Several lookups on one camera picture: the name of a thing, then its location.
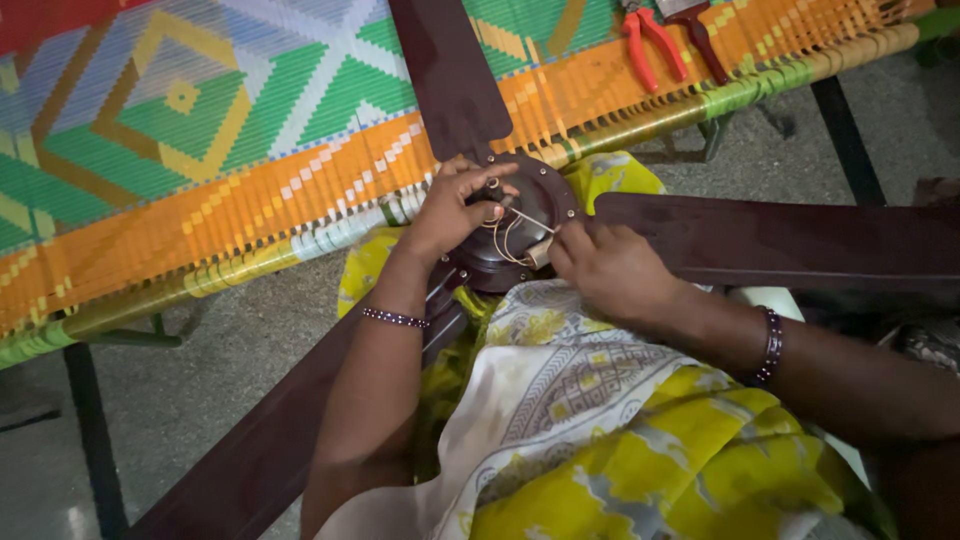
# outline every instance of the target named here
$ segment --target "brown fan blade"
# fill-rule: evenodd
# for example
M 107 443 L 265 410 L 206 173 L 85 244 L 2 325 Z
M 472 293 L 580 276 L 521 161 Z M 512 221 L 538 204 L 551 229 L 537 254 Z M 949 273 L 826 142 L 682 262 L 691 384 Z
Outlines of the brown fan blade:
M 423 334 L 423 360 L 467 325 L 450 292 L 464 280 L 440 263 Z M 124 534 L 124 538 L 251 539 L 302 493 L 326 399 L 347 355 L 365 297 Z
M 886 291 L 960 289 L 960 211 L 786 205 L 606 193 L 597 221 L 643 234 L 700 283 Z
M 475 161 L 514 130 L 496 80 L 459 0 L 390 0 L 433 156 Z

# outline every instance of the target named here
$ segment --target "ceiling fan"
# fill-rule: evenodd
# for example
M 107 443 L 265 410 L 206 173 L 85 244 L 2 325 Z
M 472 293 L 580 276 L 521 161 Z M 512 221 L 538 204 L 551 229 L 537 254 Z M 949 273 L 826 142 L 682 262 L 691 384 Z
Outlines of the ceiling fan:
M 514 161 L 506 182 L 524 213 L 550 227 L 579 212 L 564 178 L 490 142 L 513 130 L 467 13 L 452 0 L 390 0 L 391 11 L 434 157 Z M 597 219 L 646 235 L 667 266 L 696 282 L 779 286 L 960 288 L 960 216 L 951 209 L 780 205 L 666 195 L 608 193 Z M 438 263 L 428 285 L 424 357 L 466 324 L 450 291 L 468 283 L 503 292 L 530 269 L 492 251 L 496 233 L 474 232 Z M 543 240 L 518 225 L 507 249 Z M 322 411 L 352 338 L 361 301 L 210 450 L 126 536 L 256 538 L 306 484 Z

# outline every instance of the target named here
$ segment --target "bracelet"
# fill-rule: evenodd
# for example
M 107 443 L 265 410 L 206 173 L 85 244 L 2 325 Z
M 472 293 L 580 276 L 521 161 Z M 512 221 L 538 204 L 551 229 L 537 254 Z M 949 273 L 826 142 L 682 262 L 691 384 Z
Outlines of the bracelet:
M 430 323 L 424 321 L 423 319 L 415 319 L 413 317 L 407 317 L 406 315 L 397 315 L 396 313 L 381 311 L 379 309 L 373 309 L 372 307 L 364 307 L 363 314 L 367 315 L 368 317 L 373 317 L 374 319 L 387 321 L 388 323 L 394 323 L 396 325 L 406 325 L 408 327 L 417 328 L 426 328 L 430 326 Z
M 783 327 L 780 323 L 780 316 L 767 306 L 759 306 L 763 309 L 763 315 L 767 319 L 767 350 L 763 355 L 763 367 L 755 374 L 754 380 L 760 385 L 766 385 L 777 369 L 780 363 L 780 351 L 783 350 Z

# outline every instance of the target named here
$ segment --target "gray floor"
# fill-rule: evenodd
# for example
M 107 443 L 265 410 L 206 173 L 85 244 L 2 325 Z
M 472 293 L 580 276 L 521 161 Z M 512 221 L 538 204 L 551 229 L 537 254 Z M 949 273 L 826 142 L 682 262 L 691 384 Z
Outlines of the gray floor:
M 907 205 L 920 177 L 960 175 L 960 66 L 922 71 L 901 55 L 841 77 L 887 198 Z M 784 139 L 767 116 L 795 132 Z M 674 194 L 852 204 L 808 88 L 738 112 L 709 165 L 664 163 L 702 145 L 696 130 L 633 149 Z M 675 148 L 676 152 L 667 149 Z M 329 329 L 343 253 L 170 310 L 174 351 L 93 346 L 127 515 L 141 516 Z M 76 416 L 61 355 L 24 365 L 59 390 L 63 417 L 0 433 L 4 538 L 95 538 Z M 295 538 L 295 505 L 265 535 Z

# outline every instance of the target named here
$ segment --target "red-handled pliers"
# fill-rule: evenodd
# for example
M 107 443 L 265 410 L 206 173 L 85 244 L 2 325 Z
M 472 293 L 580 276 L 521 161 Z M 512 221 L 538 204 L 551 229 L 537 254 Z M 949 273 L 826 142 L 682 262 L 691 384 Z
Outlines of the red-handled pliers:
M 643 44 L 640 42 L 640 35 L 647 32 L 654 45 L 660 49 L 660 53 L 666 59 L 670 67 L 670 73 L 679 83 L 686 79 L 686 66 L 680 58 L 680 52 L 677 45 L 670 38 L 670 35 L 663 30 L 663 27 L 654 20 L 654 11 L 650 8 L 642 8 L 636 0 L 622 0 L 624 8 L 627 9 L 627 16 L 623 19 L 623 33 L 627 35 L 627 43 L 630 47 L 630 62 L 634 65 L 636 76 L 640 79 L 643 87 L 648 92 L 654 93 L 660 85 L 657 78 L 647 64 L 647 57 L 643 54 Z

